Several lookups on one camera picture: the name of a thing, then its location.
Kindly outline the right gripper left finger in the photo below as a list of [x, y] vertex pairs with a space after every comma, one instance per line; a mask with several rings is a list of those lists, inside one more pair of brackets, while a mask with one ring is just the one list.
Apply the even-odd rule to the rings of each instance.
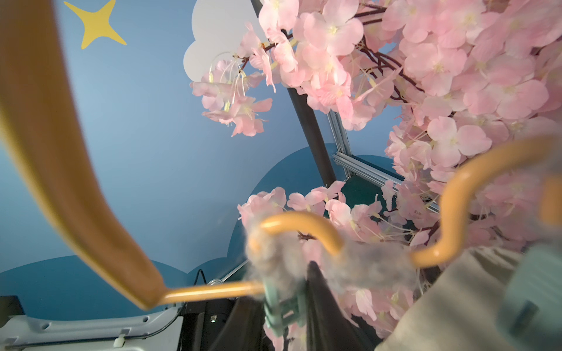
[[266, 349], [263, 330], [263, 303], [254, 298], [238, 298], [224, 327], [211, 343], [212, 351], [260, 351]]

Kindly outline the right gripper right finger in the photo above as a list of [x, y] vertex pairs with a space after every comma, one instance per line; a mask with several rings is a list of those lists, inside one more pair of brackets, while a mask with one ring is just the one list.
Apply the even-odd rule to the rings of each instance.
[[344, 317], [316, 262], [307, 266], [307, 349], [372, 350], [360, 330]]

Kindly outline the yellow clip hanger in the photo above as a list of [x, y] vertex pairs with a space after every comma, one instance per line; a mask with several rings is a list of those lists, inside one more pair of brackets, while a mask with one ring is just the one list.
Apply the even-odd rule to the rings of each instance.
[[[1, 138], [42, 213], [93, 271], [144, 310], [179, 302], [263, 294], [261, 282], [169, 289], [108, 207], [77, 120], [51, 1], [1, 1]], [[503, 144], [464, 165], [441, 198], [441, 237], [410, 253], [427, 268], [457, 256], [475, 192], [513, 168], [554, 160], [561, 136]], [[305, 212], [271, 216], [258, 233], [301, 231], [339, 259], [343, 237], [327, 219]]]

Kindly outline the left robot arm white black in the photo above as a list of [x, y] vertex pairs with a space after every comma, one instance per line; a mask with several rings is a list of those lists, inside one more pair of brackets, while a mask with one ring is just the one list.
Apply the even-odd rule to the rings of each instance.
[[234, 299], [168, 305], [137, 317], [55, 321], [18, 315], [1, 327], [2, 350], [206, 350]]

